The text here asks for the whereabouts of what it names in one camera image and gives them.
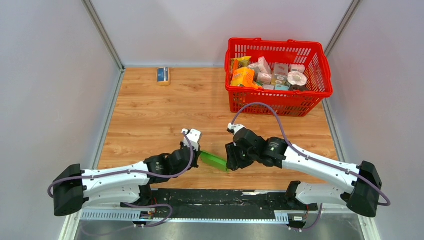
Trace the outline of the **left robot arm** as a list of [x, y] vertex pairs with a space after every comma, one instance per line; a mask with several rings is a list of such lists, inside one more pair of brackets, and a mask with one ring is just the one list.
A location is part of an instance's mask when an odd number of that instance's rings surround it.
[[68, 166], [47, 193], [53, 199], [53, 214], [68, 216], [84, 207], [118, 203], [148, 207], [153, 201], [152, 184], [168, 182], [191, 168], [198, 168], [200, 145], [181, 143], [172, 153], [151, 156], [131, 165], [83, 170], [79, 163]]

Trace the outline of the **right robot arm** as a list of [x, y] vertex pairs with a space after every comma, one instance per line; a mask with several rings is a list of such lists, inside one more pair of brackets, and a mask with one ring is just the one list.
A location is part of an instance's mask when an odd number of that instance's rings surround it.
[[279, 137], [264, 139], [241, 124], [231, 124], [227, 131], [233, 135], [233, 141], [225, 146], [228, 169], [236, 171], [258, 162], [266, 167], [302, 172], [326, 182], [292, 181], [285, 195], [289, 208], [296, 210], [303, 204], [322, 203], [346, 206], [368, 218], [377, 215], [382, 180], [373, 163], [363, 161], [355, 165], [335, 161]]

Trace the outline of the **green paper box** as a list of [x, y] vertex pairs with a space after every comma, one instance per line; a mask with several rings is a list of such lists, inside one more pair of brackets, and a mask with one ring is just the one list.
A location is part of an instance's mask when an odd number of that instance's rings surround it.
[[217, 155], [214, 155], [212, 153], [201, 151], [200, 158], [203, 163], [219, 170], [224, 173], [229, 173], [230, 170], [227, 168], [227, 160], [219, 157]]

